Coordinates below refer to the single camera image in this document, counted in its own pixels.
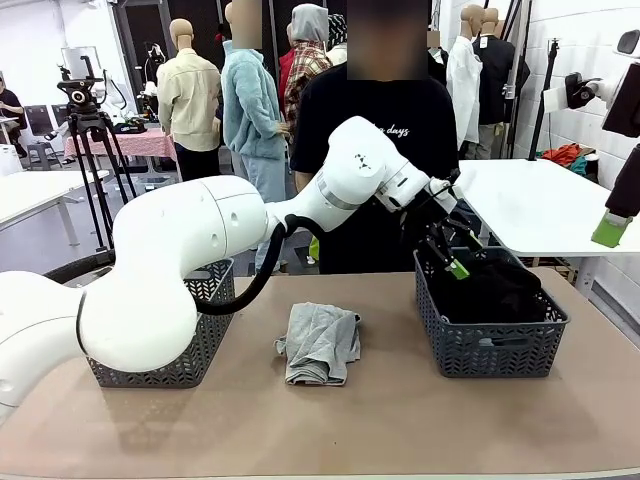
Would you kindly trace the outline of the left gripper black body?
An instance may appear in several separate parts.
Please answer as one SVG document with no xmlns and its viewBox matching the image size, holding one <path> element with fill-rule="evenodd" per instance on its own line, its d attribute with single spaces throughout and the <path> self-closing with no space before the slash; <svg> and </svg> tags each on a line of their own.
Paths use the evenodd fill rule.
<svg viewBox="0 0 640 480">
<path fill-rule="evenodd" d="M 419 192 L 401 213 L 401 240 L 424 240 L 432 227 L 448 215 L 432 194 Z"/>
</svg>

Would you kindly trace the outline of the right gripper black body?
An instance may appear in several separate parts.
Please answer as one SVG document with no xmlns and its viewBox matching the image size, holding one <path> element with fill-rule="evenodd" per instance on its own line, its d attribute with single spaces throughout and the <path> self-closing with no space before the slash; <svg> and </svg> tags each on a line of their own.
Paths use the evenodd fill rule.
<svg viewBox="0 0 640 480">
<path fill-rule="evenodd" d="M 639 63 L 632 63 L 607 101 L 602 129 L 629 138 L 639 137 Z"/>
</svg>

